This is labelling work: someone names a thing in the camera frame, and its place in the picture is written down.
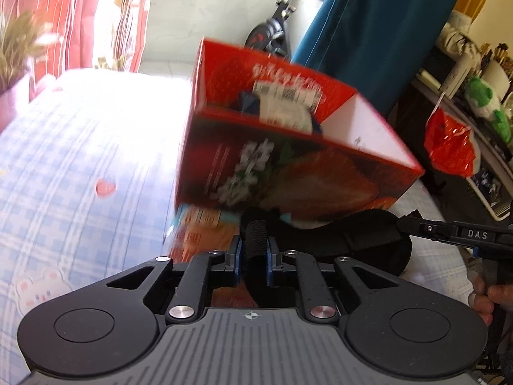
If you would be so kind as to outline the person right hand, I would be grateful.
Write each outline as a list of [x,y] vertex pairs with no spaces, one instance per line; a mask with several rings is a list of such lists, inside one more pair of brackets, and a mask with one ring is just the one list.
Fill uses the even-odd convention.
[[469,269],[468,279],[473,291],[468,297],[469,306],[478,313],[484,324],[489,327],[493,321],[492,315],[496,304],[505,309],[512,309],[513,287],[511,285],[485,286],[484,279],[475,270]]

